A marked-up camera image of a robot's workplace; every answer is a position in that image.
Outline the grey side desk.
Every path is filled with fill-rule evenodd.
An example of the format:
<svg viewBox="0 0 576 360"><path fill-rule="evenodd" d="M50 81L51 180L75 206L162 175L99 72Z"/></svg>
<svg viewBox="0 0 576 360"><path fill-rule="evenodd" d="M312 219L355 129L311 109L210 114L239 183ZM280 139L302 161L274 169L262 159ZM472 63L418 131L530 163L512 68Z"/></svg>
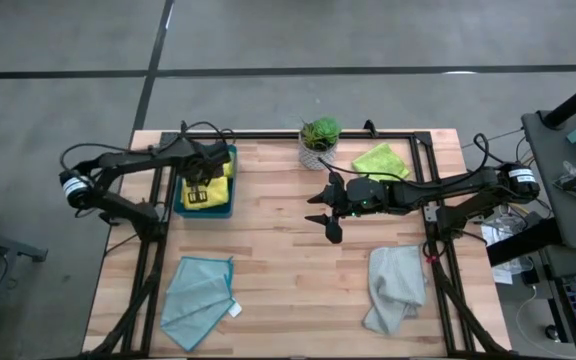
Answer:
<svg viewBox="0 0 576 360"><path fill-rule="evenodd" d="M576 248L576 196L554 185L565 173L565 161L576 167L576 144L567 140L567 134L576 128L576 116L565 122L560 130L546 127L540 113L524 114L521 121L562 241L566 246Z"/></svg>

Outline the grey waffle-weave towel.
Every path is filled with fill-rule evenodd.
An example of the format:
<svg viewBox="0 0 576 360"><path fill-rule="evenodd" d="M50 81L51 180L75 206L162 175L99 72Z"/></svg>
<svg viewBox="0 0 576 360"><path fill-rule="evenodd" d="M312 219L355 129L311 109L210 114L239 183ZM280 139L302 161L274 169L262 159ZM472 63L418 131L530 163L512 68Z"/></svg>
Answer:
<svg viewBox="0 0 576 360"><path fill-rule="evenodd" d="M426 278L419 246L379 247L369 255L368 290L371 308L363 326L394 335L405 319L418 316L426 302Z"/></svg>

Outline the light blue teal-edged towel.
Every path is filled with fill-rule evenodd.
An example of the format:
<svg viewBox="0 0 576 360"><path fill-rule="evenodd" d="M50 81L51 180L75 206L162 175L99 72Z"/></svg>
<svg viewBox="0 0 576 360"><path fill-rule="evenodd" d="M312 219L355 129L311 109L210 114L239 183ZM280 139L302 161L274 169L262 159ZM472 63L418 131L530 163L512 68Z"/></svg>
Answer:
<svg viewBox="0 0 576 360"><path fill-rule="evenodd" d="M162 331L184 351L194 351L225 315L242 312L233 276L232 258L182 257L165 292Z"/></svg>

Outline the succulent in patterned pot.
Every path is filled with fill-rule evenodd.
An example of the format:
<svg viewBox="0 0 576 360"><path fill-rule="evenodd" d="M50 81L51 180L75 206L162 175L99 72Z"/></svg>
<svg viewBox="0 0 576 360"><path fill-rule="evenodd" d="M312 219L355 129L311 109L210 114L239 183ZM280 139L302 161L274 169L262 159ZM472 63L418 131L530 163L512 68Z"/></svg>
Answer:
<svg viewBox="0 0 576 360"><path fill-rule="evenodd" d="M337 153L342 128L334 117L304 122L298 134L298 159L309 170L323 170Z"/></svg>

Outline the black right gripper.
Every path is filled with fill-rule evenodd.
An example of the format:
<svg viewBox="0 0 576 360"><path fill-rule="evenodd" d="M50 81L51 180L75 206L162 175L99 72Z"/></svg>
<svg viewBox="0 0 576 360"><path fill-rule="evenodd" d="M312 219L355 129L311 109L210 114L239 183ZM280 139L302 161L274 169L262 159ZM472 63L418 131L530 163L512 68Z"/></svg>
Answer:
<svg viewBox="0 0 576 360"><path fill-rule="evenodd" d="M343 241L343 229L339 219L378 212L383 208L385 190L383 185L368 177L345 181L337 172L329 174L329 184L321 192L309 198L309 204L326 204L331 215L307 215L305 219L325 225L325 236L333 244Z"/></svg>

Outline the black aluminium table frame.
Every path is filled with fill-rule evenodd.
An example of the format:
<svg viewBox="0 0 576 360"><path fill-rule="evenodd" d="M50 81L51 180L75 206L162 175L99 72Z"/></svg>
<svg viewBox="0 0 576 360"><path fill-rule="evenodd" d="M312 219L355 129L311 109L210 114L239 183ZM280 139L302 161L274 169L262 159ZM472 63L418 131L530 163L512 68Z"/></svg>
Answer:
<svg viewBox="0 0 576 360"><path fill-rule="evenodd" d="M297 132L240 130L233 212L226 219L164 218L167 236L133 238L129 225L108 238L82 355L85 360L190 360L161 329L165 292L183 257L231 260L242 306L225 316L194 355L200 359L477 358L483 346L433 282L417 317L393 336L366 330L368 257L378 247L419 245L433 220L420 212L343 222L333 245L308 221L309 198L327 182L304 168Z"/></svg>

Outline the teal plastic bin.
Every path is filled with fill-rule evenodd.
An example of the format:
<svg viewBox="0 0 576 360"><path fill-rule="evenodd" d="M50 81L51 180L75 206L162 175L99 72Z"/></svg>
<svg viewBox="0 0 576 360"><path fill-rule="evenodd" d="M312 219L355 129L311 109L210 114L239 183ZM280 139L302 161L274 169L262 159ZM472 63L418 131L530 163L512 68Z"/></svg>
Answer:
<svg viewBox="0 0 576 360"><path fill-rule="evenodd" d="M235 188L237 177L237 147L235 145L228 146L229 152L233 158L234 175L228 179L228 194L229 200L225 204L214 207L192 210L185 206L182 200L182 191L185 189L183 180L180 176L176 178L176 187L174 192L173 209L176 214L183 218L195 219L226 219L230 218L233 213Z"/></svg>

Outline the black desk support beam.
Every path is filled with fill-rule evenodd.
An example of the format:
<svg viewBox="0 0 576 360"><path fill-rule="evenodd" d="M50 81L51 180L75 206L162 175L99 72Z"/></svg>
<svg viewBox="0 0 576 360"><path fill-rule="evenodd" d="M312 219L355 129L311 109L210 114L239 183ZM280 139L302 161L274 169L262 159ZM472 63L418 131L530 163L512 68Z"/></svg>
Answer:
<svg viewBox="0 0 576 360"><path fill-rule="evenodd" d="M518 234L488 246L487 255L490 265L497 266L544 247L562 243L557 221L550 218L541 220Z"/></svg>

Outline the white papers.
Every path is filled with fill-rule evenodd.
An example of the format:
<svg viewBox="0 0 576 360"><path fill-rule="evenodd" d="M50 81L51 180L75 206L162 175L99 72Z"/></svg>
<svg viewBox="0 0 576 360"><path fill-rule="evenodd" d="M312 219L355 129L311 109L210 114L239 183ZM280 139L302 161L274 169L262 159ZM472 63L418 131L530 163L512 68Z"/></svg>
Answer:
<svg viewBox="0 0 576 360"><path fill-rule="evenodd" d="M513 235L510 227L499 222L484 222L480 229L487 247L501 243ZM520 274L523 269L523 264L518 259L495 265L492 267L494 281L497 284L512 285L512 276Z"/></svg>

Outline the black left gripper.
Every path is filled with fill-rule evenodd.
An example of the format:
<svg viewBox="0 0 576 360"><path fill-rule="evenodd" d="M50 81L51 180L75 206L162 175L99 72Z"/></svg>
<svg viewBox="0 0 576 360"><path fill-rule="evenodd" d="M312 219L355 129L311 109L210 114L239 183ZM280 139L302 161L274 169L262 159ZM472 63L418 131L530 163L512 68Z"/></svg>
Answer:
<svg viewBox="0 0 576 360"><path fill-rule="evenodd" d="M207 188L194 185L208 185L213 178L224 174L223 165L231 160L229 146L224 141L214 144L192 141L191 148L194 153L185 158L180 176L192 186L187 189L187 201L204 203L208 201Z"/></svg>

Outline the lime green microfiber towel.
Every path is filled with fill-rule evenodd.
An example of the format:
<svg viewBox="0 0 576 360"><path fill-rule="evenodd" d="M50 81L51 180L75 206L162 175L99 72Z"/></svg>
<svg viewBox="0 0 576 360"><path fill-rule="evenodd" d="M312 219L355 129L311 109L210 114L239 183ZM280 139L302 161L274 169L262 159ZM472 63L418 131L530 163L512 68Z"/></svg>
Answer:
<svg viewBox="0 0 576 360"><path fill-rule="evenodd" d="M399 180L407 178L409 169L387 143L381 143L352 161L356 172L368 173L372 180Z"/></svg>

